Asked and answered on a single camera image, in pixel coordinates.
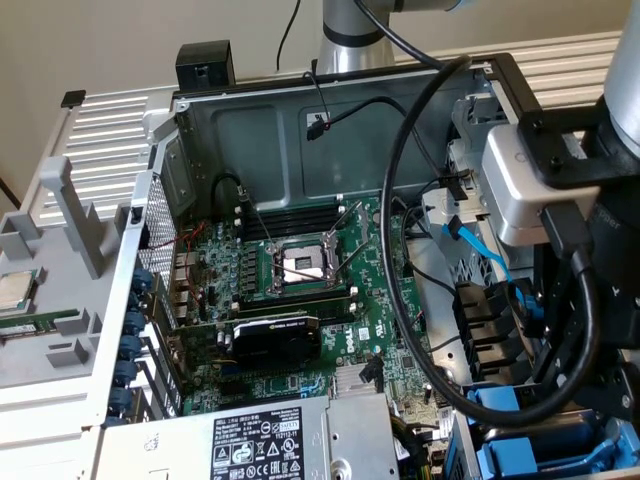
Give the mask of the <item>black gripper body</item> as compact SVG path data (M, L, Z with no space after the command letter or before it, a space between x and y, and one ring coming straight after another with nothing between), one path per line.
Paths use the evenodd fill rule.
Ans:
M639 347L639 180L602 189L592 212L602 342Z

